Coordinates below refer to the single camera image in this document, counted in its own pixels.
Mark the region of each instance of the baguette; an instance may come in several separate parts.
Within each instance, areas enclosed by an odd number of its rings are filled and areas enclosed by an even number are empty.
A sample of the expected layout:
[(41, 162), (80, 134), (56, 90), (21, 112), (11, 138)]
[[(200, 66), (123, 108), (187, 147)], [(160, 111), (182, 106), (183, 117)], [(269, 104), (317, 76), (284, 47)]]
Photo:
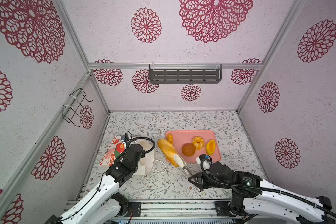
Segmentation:
[(174, 146), (165, 139), (159, 139), (157, 145), (166, 155), (167, 159), (173, 164), (173, 166), (179, 167), (173, 157), (174, 154), (177, 154), (177, 151), (175, 150)]

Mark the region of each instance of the table surface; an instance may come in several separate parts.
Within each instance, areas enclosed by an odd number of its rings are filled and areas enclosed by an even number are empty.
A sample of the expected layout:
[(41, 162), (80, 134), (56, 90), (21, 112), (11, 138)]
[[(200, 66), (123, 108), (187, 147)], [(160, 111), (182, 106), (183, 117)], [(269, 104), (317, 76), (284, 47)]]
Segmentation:
[[(232, 170), (246, 171), (265, 178), (244, 128), (233, 111), (197, 112), (112, 112), (99, 152), (94, 162), (86, 187), (89, 192), (101, 179), (107, 167), (99, 165), (106, 149), (115, 136), (130, 131), (133, 137), (144, 136), (155, 142), (164, 138), (168, 130), (207, 130), (215, 132), (222, 156), (221, 163)], [(151, 171), (146, 176), (133, 176), (120, 188), (121, 194), (133, 199), (230, 199), (231, 190), (210, 188), (206, 194), (188, 182), (180, 168), (166, 161), (163, 152), (156, 146), (155, 159), (167, 166), (165, 173)], [(192, 173), (201, 172), (198, 164), (187, 164)], [(155, 162), (153, 168), (164, 170)]]

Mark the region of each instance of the pink tray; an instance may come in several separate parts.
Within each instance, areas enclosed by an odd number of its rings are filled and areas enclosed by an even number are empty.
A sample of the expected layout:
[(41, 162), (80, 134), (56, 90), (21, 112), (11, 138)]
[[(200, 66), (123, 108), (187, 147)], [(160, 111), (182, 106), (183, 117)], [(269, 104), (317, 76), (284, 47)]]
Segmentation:
[[(207, 154), (206, 151), (206, 144), (210, 140), (215, 141), (215, 150), (213, 155), (210, 157), (213, 159), (213, 162), (217, 162), (221, 160), (221, 155), (218, 147), (218, 143), (215, 139), (215, 134), (212, 130), (177, 130), (177, 131), (167, 131), (166, 132), (166, 138), (168, 134), (172, 134), (173, 136), (173, 146), (177, 153), (184, 159), (186, 163), (196, 163), (195, 160), (197, 157), (199, 157), (201, 154)], [(195, 153), (193, 156), (185, 156), (182, 153), (182, 147), (185, 143), (192, 143), (193, 138), (196, 136), (200, 136), (204, 139), (204, 147), (201, 150), (195, 150)]]

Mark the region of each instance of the toy food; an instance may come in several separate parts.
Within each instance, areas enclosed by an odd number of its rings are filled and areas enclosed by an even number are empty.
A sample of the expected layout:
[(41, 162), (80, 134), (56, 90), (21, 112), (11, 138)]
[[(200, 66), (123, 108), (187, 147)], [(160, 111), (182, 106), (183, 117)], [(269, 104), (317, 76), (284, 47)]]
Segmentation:
[(166, 155), (167, 159), (173, 164), (173, 166), (179, 167), (173, 157), (174, 154), (177, 154), (177, 151), (175, 150), (173, 145), (165, 139), (159, 139), (157, 142), (157, 145), (162, 150), (162, 152)]
[(214, 140), (210, 140), (207, 145), (205, 146), (206, 150), (207, 150), (207, 154), (208, 155), (213, 155), (214, 150), (215, 150), (215, 141)]
[(172, 134), (167, 135), (167, 141), (169, 141), (169, 143), (173, 145), (173, 135)]
[(204, 147), (204, 140), (202, 137), (193, 138), (192, 144), (195, 146), (196, 150), (201, 150)]
[(192, 143), (186, 143), (182, 147), (182, 153), (185, 156), (192, 156), (195, 153), (195, 146)]

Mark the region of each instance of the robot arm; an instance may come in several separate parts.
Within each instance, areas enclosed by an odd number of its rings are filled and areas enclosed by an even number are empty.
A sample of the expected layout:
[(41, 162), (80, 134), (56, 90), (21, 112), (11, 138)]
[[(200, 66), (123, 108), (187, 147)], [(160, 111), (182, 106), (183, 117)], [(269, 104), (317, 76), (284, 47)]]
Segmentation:
[(101, 224), (116, 215), (125, 215), (128, 199), (117, 191), (137, 171), (144, 153), (141, 145), (128, 146), (123, 160), (112, 164), (90, 193), (60, 217), (51, 216), (46, 224)]
[[(188, 181), (200, 189), (210, 187), (230, 188), (232, 199), (220, 209), (231, 217), (247, 214), (268, 215), (296, 224), (334, 224), (332, 218), (317, 206), (331, 209), (330, 199), (305, 197), (269, 183), (267, 180), (248, 172), (233, 171), (219, 162), (212, 163), (208, 155), (197, 158), (202, 171), (188, 178)], [(309, 205), (297, 198), (303, 198)]]

